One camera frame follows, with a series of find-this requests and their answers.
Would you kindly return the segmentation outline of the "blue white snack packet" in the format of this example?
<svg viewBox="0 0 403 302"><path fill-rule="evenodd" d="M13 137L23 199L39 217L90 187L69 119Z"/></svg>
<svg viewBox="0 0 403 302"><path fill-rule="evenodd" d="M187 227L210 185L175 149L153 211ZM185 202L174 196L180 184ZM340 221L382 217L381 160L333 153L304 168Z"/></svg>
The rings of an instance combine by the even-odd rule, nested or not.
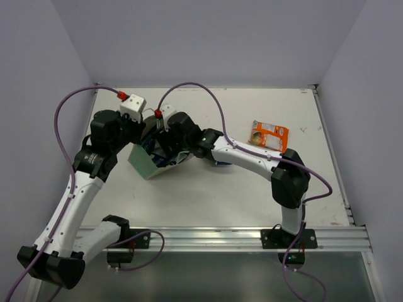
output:
<svg viewBox="0 0 403 302"><path fill-rule="evenodd" d="M191 154L187 151L181 151L172 157L168 157L165 154L159 154L156 152L152 152L150 155L153 163L157 168L164 168L175 166L184 162L185 160L189 159Z"/></svg>
<svg viewBox="0 0 403 302"><path fill-rule="evenodd" d="M231 163L216 160L216 161L215 161L215 165L216 165L216 166L220 166L220 167L221 167L221 166L224 167L224 166L231 165Z"/></svg>

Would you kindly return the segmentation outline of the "dark blue snack packet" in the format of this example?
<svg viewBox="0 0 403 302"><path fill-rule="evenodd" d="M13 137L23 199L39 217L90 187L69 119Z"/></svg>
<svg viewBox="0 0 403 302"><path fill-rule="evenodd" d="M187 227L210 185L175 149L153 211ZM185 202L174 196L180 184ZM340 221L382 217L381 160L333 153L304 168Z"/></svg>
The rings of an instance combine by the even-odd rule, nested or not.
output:
<svg viewBox="0 0 403 302"><path fill-rule="evenodd" d="M149 131L147 132L144 137L140 141L140 146L147 152L151 153L156 145L155 139L156 131Z"/></svg>

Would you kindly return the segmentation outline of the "green paper gift bag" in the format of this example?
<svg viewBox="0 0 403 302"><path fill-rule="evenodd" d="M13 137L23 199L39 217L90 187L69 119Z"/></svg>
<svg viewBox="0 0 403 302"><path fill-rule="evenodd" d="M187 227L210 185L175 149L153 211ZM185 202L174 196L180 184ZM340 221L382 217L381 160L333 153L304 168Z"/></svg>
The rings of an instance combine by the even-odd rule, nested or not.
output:
<svg viewBox="0 0 403 302"><path fill-rule="evenodd" d="M155 139L156 139L156 145L155 148L152 152L156 152L159 154L165 154L162 151L162 148L159 146L158 142L157 142L157 134L159 133L159 131L162 128L158 128L156 125L156 117L154 115L150 115L148 117L145 118L145 130L142 134L141 139L144 137L144 135L151 131L156 131L156 135L155 135ZM164 168L157 168L155 166L155 164L153 163L152 159L151 159L151 153L147 153L141 146L140 146L140 142L138 144L135 144L132 147L132 150L130 152L130 155L128 156L128 162L130 163L130 165L145 179L151 179L154 176L157 176L158 174L161 174L163 172L167 172L169 169L172 169L174 167L177 167L181 164L184 164L185 162L189 161L193 155L190 155L189 159L185 160L184 162L175 165L175 166L170 166L170 167L164 167Z"/></svg>

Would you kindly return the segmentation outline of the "orange snack packet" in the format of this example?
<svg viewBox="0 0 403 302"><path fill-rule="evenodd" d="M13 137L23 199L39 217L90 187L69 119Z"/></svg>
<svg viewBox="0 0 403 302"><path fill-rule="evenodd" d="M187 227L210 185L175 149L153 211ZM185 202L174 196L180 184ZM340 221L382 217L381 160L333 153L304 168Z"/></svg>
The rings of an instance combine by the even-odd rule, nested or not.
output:
<svg viewBox="0 0 403 302"><path fill-rule="evenodd" d="M284 126L253 121L248 142L258 147L285 152L288 145L289 129Z"/></svg>

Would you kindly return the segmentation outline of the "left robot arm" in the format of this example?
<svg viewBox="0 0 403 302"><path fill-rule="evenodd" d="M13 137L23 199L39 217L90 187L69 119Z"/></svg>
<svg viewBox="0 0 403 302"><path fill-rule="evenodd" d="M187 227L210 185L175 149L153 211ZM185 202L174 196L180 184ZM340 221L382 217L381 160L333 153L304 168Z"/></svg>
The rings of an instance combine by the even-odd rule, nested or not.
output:
<svg viewBox="0 0 403 302"><path fill-rule="evenodd" d="M140 112L110 109L95 113L91 133L85 137L72 165L74 178L50 222L31 246L17 254L31 277L56 286L75 287L86 265L110 245L126 246L131 239L129 221L108 215L100 225L81 239L76 235L89 205L117 164L118 153L129 143L140 141L145 123Z"/></svg>

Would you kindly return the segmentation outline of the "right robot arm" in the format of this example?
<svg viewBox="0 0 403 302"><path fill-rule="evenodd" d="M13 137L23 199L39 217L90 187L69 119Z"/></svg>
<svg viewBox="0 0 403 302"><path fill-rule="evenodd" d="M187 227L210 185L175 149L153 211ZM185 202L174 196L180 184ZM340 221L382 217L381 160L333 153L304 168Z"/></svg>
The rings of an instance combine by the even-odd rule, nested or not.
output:
<svg viewBox="0 0 403 302"><path fill-rule="evenodd" d="M199 159L236 165L268 180L272 197L281 206L281 241L288 247L302 241L302 201L310 176L296 151L247 151L244 143L227 139L221 131L201 130L185 112L158 110L154 115L162 127L162 141L167 144L163 150L184 151Z"/></svg>

